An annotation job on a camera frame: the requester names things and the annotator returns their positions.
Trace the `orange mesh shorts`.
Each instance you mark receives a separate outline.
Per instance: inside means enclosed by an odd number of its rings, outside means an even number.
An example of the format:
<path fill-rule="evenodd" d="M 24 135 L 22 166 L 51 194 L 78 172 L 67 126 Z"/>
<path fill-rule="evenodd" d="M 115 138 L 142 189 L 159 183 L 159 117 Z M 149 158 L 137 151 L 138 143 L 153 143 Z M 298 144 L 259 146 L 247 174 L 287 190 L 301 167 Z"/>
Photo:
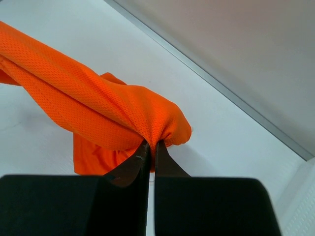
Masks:
<path fill-rule="evenodd" d="M 131 157 L 143 140 L 155 153 L 186 143 L 181 109 L 155 92 L 96 74 L 15 28 L 0 25 L 0 81 L 23 87 L 60 127 L 73 133 L 74 171 L 103 175 Z"/>

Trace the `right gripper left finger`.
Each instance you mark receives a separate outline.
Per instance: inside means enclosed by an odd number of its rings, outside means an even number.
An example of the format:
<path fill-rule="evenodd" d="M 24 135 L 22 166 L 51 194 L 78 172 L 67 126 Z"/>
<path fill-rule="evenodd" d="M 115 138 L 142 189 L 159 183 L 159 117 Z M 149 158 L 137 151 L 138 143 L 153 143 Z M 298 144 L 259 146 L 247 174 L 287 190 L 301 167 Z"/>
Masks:
<path fill-rule="evenodd" d="M 0 179 L 3 236 L 143 236 L 150 147 L 102 176 L 5 175 Z"/>

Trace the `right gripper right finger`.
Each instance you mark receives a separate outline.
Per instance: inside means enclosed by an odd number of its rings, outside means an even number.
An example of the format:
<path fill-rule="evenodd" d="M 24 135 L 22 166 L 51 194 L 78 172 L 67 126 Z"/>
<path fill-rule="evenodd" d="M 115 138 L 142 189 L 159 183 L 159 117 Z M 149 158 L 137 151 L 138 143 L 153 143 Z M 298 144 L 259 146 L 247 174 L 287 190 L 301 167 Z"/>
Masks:
<path fill-rule="evenodd" d="M 279 236 L 263 184 L 254 178 L 192 177 L 159 141 L 155 155 L 157 236 Z"/>

